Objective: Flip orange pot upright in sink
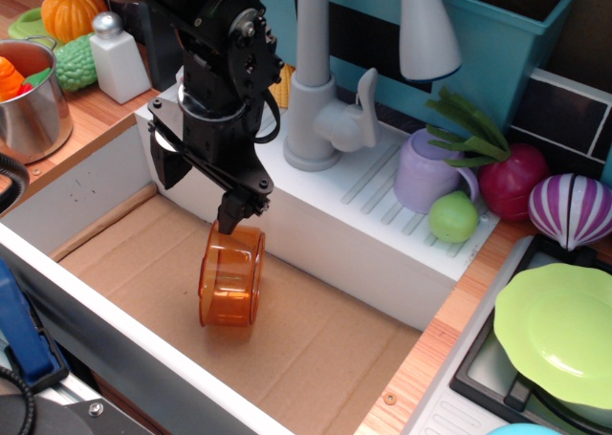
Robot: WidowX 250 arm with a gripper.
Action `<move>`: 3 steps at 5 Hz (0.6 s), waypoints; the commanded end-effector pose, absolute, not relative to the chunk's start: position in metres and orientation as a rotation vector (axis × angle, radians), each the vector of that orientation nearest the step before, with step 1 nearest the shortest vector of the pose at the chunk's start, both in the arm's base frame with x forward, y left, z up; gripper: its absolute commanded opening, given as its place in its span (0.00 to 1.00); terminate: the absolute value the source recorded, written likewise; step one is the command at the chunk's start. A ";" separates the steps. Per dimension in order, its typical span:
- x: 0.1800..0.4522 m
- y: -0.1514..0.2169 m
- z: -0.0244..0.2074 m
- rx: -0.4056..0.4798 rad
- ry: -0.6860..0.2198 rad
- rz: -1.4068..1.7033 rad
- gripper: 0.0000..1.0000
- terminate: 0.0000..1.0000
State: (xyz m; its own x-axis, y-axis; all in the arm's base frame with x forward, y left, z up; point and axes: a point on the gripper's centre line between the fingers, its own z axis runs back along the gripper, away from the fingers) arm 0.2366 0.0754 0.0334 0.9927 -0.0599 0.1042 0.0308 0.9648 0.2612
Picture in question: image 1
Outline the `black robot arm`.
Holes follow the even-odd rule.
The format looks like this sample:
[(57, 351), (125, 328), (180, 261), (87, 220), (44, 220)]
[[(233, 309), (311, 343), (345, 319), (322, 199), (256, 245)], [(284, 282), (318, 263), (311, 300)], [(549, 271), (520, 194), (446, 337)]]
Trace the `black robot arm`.
[(255, 147), (280, 129), (260, 132), (264, 109), (280, 112), (270, 88), (280, 82), (261, 0), (116, 0), (144, 2), (175, 29), (183, 51), (183, 81), (175, 101), (149, 102), (150, 152), (170, 189), (197, 169), (223, 188), (217, 222), (230, 235), (269, 206), (273, 180)]

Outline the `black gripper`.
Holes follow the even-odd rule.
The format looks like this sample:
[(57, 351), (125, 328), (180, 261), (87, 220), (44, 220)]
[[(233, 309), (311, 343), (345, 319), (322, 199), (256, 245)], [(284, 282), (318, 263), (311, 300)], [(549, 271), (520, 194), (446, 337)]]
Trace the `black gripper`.
[(274, 140), (274, 131), (258, 136), (263, 101), (243, 105), (215, 118), (202, 105), (183, 106), (165, 98), (148, 103), (150, 154), (158, 179), (170, 189), (196, 168), (226, 193), (218, 207), (222, 234), (233, 234), (244, 219), (268, 209), (273, 181), (255, 153), (258, 144)]

